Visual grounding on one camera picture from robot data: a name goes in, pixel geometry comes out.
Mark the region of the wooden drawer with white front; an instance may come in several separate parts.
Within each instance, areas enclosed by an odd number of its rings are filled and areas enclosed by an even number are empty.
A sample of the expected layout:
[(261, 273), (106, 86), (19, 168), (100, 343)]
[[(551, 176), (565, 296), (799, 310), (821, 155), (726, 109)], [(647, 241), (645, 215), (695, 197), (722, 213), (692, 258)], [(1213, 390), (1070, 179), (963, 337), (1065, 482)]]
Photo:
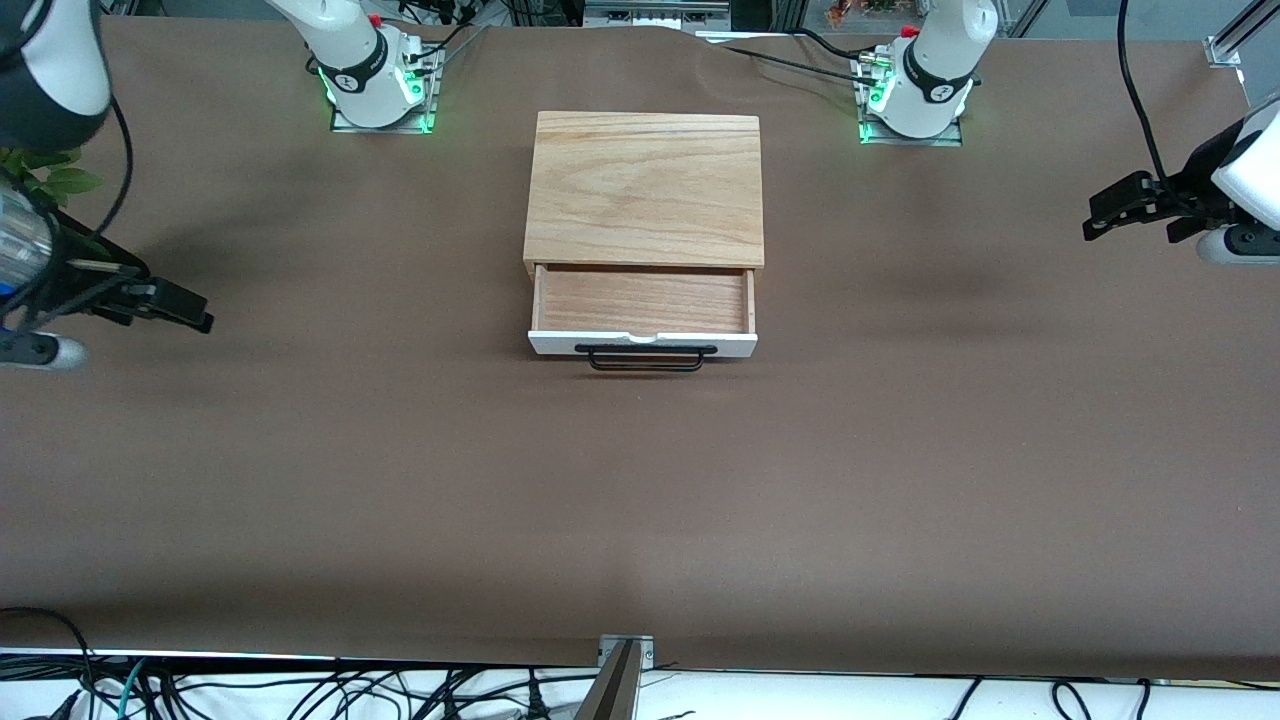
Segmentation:
[(750, 357), (758, 345), (750, 269), (538, 264), (527, 338), (540, 355), (690, 348)]

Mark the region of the brown paper table cover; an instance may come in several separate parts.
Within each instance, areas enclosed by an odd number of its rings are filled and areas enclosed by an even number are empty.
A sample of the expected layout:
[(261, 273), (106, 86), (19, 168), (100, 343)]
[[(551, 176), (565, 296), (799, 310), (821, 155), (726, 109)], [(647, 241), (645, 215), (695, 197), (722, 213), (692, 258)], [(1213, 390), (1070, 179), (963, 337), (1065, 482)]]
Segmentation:
[[(1280, 676), (1280, 266), (1082, 238), (1146, 164), (1111, 44), (993, 44), (920, 149), (671, 29), (486, 29), (419, 137), (332, 133), (285, 22), (102, 41), (109, 234), (216, 324), (0, 369), (0, 607), (97, 650)], [(760, 120), (749, 360), (532, 352), (545, 110)]]

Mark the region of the black metal drawer handle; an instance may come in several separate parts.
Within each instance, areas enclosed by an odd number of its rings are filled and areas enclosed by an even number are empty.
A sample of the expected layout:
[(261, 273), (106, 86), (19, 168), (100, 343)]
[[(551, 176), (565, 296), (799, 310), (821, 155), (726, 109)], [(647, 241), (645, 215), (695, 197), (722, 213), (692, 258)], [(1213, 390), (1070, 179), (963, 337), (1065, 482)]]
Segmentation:
[(585, 356), (595, 372), (699, 372), (708, 357), (719, 350), (714, 345), (689, 346), (631, 346), (631, 345), (576, 345), (576, 354)]

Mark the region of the aluminium frame profile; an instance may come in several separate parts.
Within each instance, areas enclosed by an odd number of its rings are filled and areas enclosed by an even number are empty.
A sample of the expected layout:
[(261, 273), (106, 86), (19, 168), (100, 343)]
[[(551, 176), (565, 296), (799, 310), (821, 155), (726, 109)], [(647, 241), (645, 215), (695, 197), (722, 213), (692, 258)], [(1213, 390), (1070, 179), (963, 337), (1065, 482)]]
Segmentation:
[(1249, 0), (1220, 31), (1203, 41), (1210, 67), (1239, 67), (1240, 50), (1276, 19), (1280, 19), (1280, 0)]

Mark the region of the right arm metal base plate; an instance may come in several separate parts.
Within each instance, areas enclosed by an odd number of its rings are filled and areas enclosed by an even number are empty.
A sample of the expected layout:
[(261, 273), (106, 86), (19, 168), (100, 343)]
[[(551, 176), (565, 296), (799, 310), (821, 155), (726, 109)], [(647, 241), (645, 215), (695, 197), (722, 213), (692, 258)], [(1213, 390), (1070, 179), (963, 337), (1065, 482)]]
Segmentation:
[(436, 118), (445, 54), (428, 53), (422, 40), (385, 26), (381, 64), (347, 69), (320, 65), (332, 105), (332, 131), (429, 135)]

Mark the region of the grey power strip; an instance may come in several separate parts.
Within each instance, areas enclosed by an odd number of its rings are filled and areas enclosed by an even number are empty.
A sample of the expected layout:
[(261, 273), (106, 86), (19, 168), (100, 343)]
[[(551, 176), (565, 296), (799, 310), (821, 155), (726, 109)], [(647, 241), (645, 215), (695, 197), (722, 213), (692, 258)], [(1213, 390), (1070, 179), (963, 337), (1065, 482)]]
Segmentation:
[(730, 32), (730, 0), (584, 0), (581, 27), (655, 26)]

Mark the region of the red rose with green leaves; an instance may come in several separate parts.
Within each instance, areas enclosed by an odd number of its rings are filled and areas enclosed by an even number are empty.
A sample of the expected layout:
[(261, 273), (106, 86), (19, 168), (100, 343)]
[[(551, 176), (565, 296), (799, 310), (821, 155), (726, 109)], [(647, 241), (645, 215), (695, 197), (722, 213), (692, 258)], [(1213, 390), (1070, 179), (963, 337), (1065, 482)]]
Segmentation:
[(70, 196), (90, 193), (105, 186), (101, 176), (78, 165), (81, 156), (81, 149), (61, 152), (0, 149), (0, 167), (41, 202), (65, 208)]

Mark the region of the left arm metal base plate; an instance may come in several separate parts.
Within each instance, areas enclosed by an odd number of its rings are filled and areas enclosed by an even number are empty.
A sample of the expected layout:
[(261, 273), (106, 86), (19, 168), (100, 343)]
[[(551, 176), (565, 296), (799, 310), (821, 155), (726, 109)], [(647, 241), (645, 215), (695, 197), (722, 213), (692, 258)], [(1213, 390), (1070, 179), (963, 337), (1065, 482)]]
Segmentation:
[(915, 138), (901, 135), (893, 129), (887, 120), (876, 113), (879, 105), (895, 86), (893, 72), (890, 69), (887, 55), (879, 54), (879, 49), (888, 46), (876, 46), (872, 51), (864, 50), (849, 61), (850, 70), (855, 79), (869, 79), (870, 85), (854, 83), (855, 99), (858, 102), (858, 132), (859, 141), (864, 145), (895, 145), (918, 147), (960, 147), (963, 145), (963, 129), (959, 115), (955, 115), (948, 126), (940, 132), (925, 138)]

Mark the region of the light wooden drawer cabinet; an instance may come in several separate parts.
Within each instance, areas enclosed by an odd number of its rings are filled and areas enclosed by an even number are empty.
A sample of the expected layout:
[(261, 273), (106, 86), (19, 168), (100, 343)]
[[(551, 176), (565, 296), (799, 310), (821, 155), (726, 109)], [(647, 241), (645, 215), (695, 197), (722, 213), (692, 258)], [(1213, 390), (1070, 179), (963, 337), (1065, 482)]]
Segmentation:
[(540, 111), (524, 264), (760, 270), (759, 119)]

